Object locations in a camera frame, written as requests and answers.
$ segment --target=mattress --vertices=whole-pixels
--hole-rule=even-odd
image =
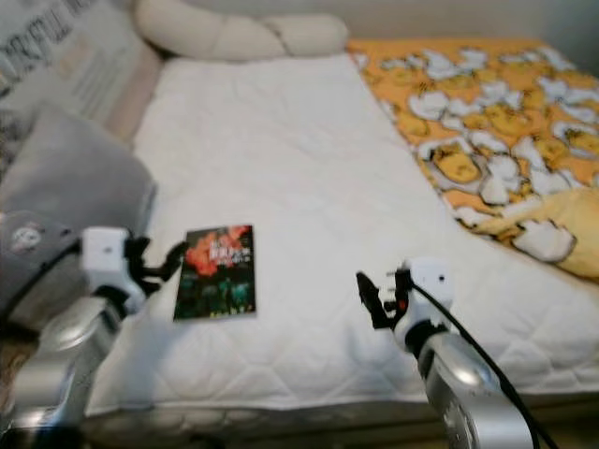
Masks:
[[[173,277],[97,374],[98,438],[424,400],[415,360],[372,329],[355,281],[364,270],[386,286],[420,255],[449,264],[453,312],[520,391],[599,390],[599,287],[461,229],[347,55],[173,60],[136,147],[160,186],[149,261],[187,230],[252,224],[257,314],[173,322]]]

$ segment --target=book cover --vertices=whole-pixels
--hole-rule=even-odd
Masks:
[[[248,224],[191,231],[175,320],[256,311],[254,233]]]

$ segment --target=white pillow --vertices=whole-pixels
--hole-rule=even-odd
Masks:
[[[217,14],[180,0],[138,0],[135,19],[153,44],[203,60],[321,56],[343,51],[349,35],[341,20],[327,14],[260,20]]]

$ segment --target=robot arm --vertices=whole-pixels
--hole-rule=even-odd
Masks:
[[[36,354],[17,376],[14,405],[0,427],[0,447],[81,448],[83,420],[95,372],[109,354],[121,322],[179,267],[186,245],[177,245],[161,268],[146,268],[149,240],[124,229],[89,228],[81,238],[82,267],[90,297],[56,316],[40,334]]]
[[[404,351],[416,357],[432,407],[446,427],[451,449],[532,449],[526,420],[502,391],[480,354],[415,288],[446,308],[452,286],[444,264],[432,258],[406,262],[392,273],[395,298],[381,304],[378,289],[358,274],[360,298],[375,328],[388,327]]]

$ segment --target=yellow blanket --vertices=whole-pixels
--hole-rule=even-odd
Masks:
[[[353,41],[455,217],[599,282],[599,82],[536,40]]]

